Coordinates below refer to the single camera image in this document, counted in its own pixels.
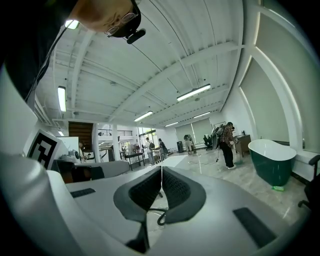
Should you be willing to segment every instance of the floor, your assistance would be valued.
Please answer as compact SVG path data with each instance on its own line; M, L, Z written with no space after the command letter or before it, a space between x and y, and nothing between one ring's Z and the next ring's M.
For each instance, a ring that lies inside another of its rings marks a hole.
M187 153L174 153L171 156L181 155L187 155ZM238 164L237 168L233 170L226 168L222 152L219 152L218 162L216 162L217 157L218 151L216 150L206 151L205 149L200 149L197 151L197 154L187 156L176 167L237 184L272 207L289 225L292 225L299 218L300 209L297 206L298 202L306 199L304 193L305 185L300 181L290 177L288 183L284 186L284 192L275 191L257 175L250 155L243 157L243 163ZM143 168L144 166L139 166L133 171L138 171ZM162 195L163 198L160 196L156 198L152 208L168 207L166 195L163 191ZM157 224L157 220L161 214L162 212L160 211L149 211L147 214L147 228L151 247L155 244L162 230L165 228L165 226L159 226Z

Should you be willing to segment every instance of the white ceiling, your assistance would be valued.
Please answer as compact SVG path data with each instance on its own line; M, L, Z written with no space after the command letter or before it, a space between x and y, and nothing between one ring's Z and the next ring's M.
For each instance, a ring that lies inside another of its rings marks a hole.
M164 126L221 110L242 48L242 1L142 0L139 8L146 35L132 45L81 24L66 30L36 89L50 119L128 124L153 111L142 122ZM177 101L208 83L209 91Z

